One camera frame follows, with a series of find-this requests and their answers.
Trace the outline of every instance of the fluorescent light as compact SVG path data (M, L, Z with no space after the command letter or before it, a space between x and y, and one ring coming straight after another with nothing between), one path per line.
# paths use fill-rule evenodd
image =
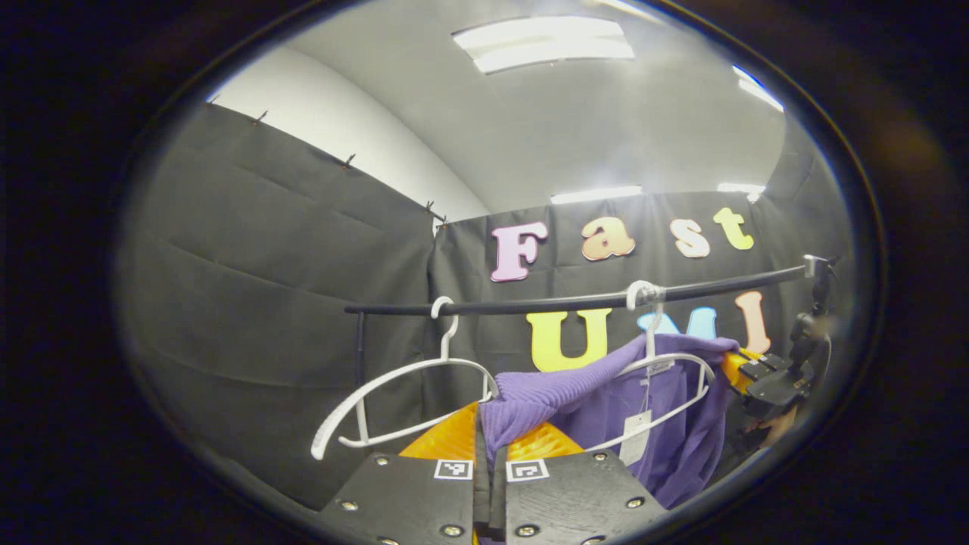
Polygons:
M485 74L491 74L514 66L568 58L631 59L634 56L628 44L592 38L501 48L476 58L475 66Z
M616 8L620 12L627 13L631 16L644 18L650 22L655 22L657 24L664 24L663 21L656 18L655 16L652 16L635 6L630 6L629 4L623 2L622 0L595 0L595 1L604 6L609 6L610 8Z
M741 192L747 194L747 200L751 203L756 203L758 199L761 198L761 193L764 193L766 189L765 185L754 185L752 183L731 183L725 181L717 185L717 191L724 192Z
M741 89L763 100L764 102L770 104L771 106L774 106L774 108L778 112L782 112L782 113L784 112L784 105L777 102L777 99L767 94L767 91L764 91L763 87L760 87L756 83L751 83L750 81L747 81L747 80L739 80L736 84L739 85Z
M570 58L635 58L618 24L592 17L511 19L456 32L453 39L485 74Z
M774 97L770 96L770 94L764 90L764 86L761 85L759 81L754 80L753 76L747 74L736 65L734 65L734 74L737 74L740 77L740 79L736 82L738 87L770 104L779 112L784 112L784 105L777 102L777 99Z
M598 189L588 189L586 191L576 191L574 193L562 193L552 195L553 205L564 205L566 203L578 203L580 201L599 201L601 199L614 199L616 197L632 197L641 195L642 187L638 185L623 185L621 187L602 187Z
M740 69L739 66L734 65L734 74L737 74L743 80L748 80L751 83L755 83L758 86L761 85L757 80L754 80L754 77L753 76L751 76L750 74L747 74L742 69Z

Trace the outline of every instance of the black mount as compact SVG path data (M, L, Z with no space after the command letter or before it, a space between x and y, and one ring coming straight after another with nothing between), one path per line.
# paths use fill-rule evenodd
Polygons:
M828 299L831 292L834 264L837 258L823 259L805 256L805 274L814 277L811 290L814 303L809 312L797 315L791 329L794 345L788 358L765 354L760 360L740 366L740 372L753 380L747 386L742 403L744 411L762 421L771 420L789 410L810 395L815 378L808 360L825 345L828 333Z

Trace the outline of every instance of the orange letter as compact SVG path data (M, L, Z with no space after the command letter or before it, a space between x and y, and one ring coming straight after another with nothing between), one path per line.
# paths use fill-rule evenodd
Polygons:
M770 348L770 339L764 329L764 315L761 313L761 292L747 292L734 299L743 311L743 321L747 324L747 350L764 354Z
M636 241L626 233L626 225L617 217L593 219L582 228L582 236L582 255L589 261L626 255L636 247Z

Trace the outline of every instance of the clothes hanger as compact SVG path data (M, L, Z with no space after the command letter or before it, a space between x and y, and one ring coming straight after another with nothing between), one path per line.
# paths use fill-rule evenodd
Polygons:
M587 448L585 449L586 452L592 451L592 450L610 448L611 446L617 445L624 441L628 441L629 439L641 433L646 433L649 430L655 428L656 426L663 424L667 420L671 419L673 416L676 416L680 412L683 412L684 410L686 410L690 405L703 399L703 396L705 396L706 392L708 392L710 389L708 385L704 384L704 379L708 377L712 382L716 377L710 365L703 359L698 358L693 354L687 354L685 352L676 352L672 354L663 354L661 356L656 355L656 330L659 328L660 323L663 320L663 297L665 293L666 293L666 290L664 290L661 286L651 284L645 280L637 280L633 282L626 290L626 308L628 308L629 310L635 310L636 297L639 295L645 294L647 301L656 302L656 310L655 310L655 315L653 316L653 321L652 323L649 324L649 328L646 330L646 333L645 333L646 334L646 357L637 362L633 362L625 369L623 369L616 376L617 377L622 376L624 374L633 372L634 370L642 369L655 364L672 362L675 360L689 360L691 362L696 362L701 366L702 372L700 373L699 382L697 384L697 394L694 397L692 397L690 400L686 401L684 404L664 414L660 418L657 418L656 420L637 426L632 430L629 430L627 433L620 435L619 437L610 439L594 447Z
M434 302L434 305L431 306L431 310L430 310L430 317L432 319L436 320L438 318L441 305L443 305L444 303L454 303L454 301L450 297L437 298L437 300ZM367 382L363 386L360 386L359 388L356 389L356 391L353 394L348 396L347 399L343 400L340 404L338 404L336 408L334 408L332 412L327 416L327 418L323 421L323 424L320 425L320 428L316 431L316 435L313 437L313 445L310 448L310 453L313 455L313 458L317 460L323 459L323 456L327 450L327 444L329 443L329 439L336 432L336 427L340 424L340 422L343 421L343 419L347 416L347 414L350 413L350 410L354 406L357 408L357 425L359 428L359 439L348 439L347 437L344 437L342 435L337 437L337 440L340 441L340 443L352 448L361 448L361 447L377 445L393 439L397 439L399 437L403 437L410 433L426 430L427 428L430 428L431 426L434 426L435 424L438 424L439 422L444 421L445 419L447 419L448 417L454 414L454 412L452 412L444 416L440 416L438 418L428 420L427 422L417 424L416 426L411 426L410 428L399 430L397 432L385 433L383 435L378 435L376 437L369 436L369 430L367 429L367 426L366 426L366 409L364 408L364 405L363 405L363 398L370 392L373 392L374 390L379 388L380 386L383 386L384 384L394 380L395 378L399 376L403 376L409 372L413 372L420 369L444 366L444 365L457 365L457 366L474 368L481 371L482 375L484 376L483 385L482 385L481 402L487 401L491 397L497 397L498 384L494 381L494 377L491 376L491 373L488 372L487 369L485 369L480 364L477 364L475 362L451 357L451 339L452 337L454 337L454 334L457 333L457 322L458 322L458 318L457 318L457 315L455 315L454 320L451 323L451 327L444 333L444 336L441 337L441 357L440 358L435 358L433 360L425 360L423 362L416 362L414 364L410 364L402 368L394 369L390 372L386 372L378 376L377 378L371 380L370 382Z

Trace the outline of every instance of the purple sweater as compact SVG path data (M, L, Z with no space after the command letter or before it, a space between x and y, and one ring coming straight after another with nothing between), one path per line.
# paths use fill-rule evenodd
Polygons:
M702 400L649 432L645 453L629 466L644 487L666 508L703 490L723 449L724 415L730 398L728 380L720 370L723 353L737 350L727 338L656 335L656 353L686 352L706 360L716 379ZM581 369L556 372L504 372L495 380L500 395L483 403L484 439L488 462L495 453L545 421L589 448L622 435L626 418L638 414L646 387L645 369L615 376L645 357L645 335L636 337L603 359ZM671 369L650 377L646 407L656 420L696 395L694 362L677 361ZM618 453L619 445L612 447Z

